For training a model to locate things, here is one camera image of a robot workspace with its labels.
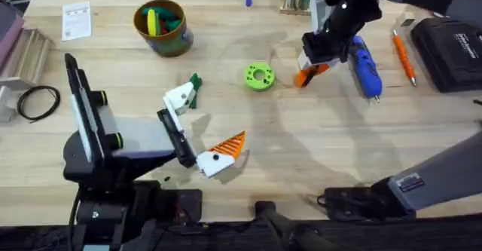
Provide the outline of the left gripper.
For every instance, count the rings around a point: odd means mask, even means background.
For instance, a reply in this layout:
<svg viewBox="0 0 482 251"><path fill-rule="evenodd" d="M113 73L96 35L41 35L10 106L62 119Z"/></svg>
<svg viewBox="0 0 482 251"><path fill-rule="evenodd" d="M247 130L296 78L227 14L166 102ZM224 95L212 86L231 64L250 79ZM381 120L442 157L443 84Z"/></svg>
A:
<svg viewBox="0 0 482 251"><path fill-rule="evenodd" d="M101 108L107 149L101 154L96 152L88 138L80 130L75 131L63 149L64 178L84 186L124 186L173 159L186 168L196 161L208 178L231 167L243 149L245 131L195 157L187 137L175 128L170 114L183 115L195 95L190 81L167 91L163 96L167 109L158 112L157 120L116 117L108 106Z"/></svg>

